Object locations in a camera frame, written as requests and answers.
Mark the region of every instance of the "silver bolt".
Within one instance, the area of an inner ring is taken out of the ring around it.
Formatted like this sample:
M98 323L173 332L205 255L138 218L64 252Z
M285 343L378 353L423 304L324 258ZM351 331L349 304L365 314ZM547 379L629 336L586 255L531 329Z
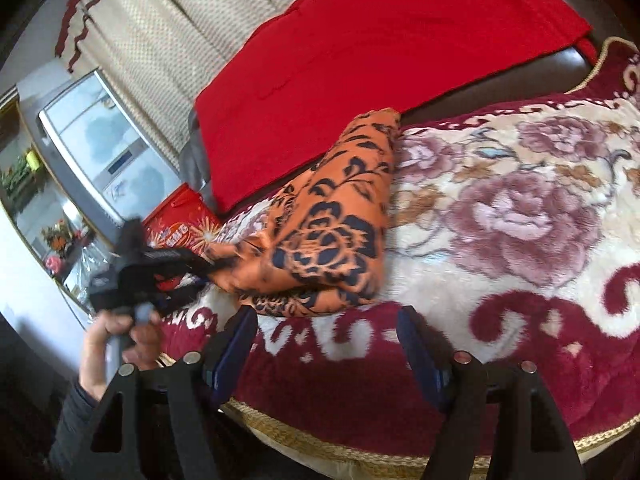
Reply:
M188 365L194 365L200 360L200 352L187 352L182 360Z
M134 365L132 365L131 363L124 363L119 369L118 369L118 373L123 376L126 377L128 375L131 375L133 373L133 370L135 370L136 367Z
M523 361L520 363L520 368L522 368L523 372L526 372L527 374L534 374L536 373L536 370L538 370L538 367L536 366L535 362L533 361Z
M464 350L458 350L453 354L453 360L461 365L468 365L471 362L471 354Z

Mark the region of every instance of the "red box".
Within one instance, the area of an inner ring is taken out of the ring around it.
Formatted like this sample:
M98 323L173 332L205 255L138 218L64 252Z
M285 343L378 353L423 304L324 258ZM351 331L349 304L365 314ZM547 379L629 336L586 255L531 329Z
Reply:
M202 203L202 197L182 184L143 222L151 247L186 247L202 256L220 230L220 220Z

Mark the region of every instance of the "orange cloth with black flowers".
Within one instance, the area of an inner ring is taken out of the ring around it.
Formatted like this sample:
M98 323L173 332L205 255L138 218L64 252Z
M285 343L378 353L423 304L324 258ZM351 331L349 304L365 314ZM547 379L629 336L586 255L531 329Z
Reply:
M398 126L390 108L351 121L320 162L274 197L262 231L210 248L211 258L238 257L213 282L271 316L371 303L382 282Z

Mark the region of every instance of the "beige curtain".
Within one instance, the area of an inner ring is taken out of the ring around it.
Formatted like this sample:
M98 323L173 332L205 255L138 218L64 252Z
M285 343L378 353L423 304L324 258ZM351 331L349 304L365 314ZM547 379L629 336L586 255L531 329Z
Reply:
M100 67L177 166L200 90L258 25L293 1L80 0L61 58L75 78Z

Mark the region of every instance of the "red blanket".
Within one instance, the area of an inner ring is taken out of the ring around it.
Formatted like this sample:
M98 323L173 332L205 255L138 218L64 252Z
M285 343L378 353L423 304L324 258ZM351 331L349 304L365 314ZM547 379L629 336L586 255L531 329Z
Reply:
M561 0L297 0L196 100L220 212L321 155L363 110L408 110L589 29Z

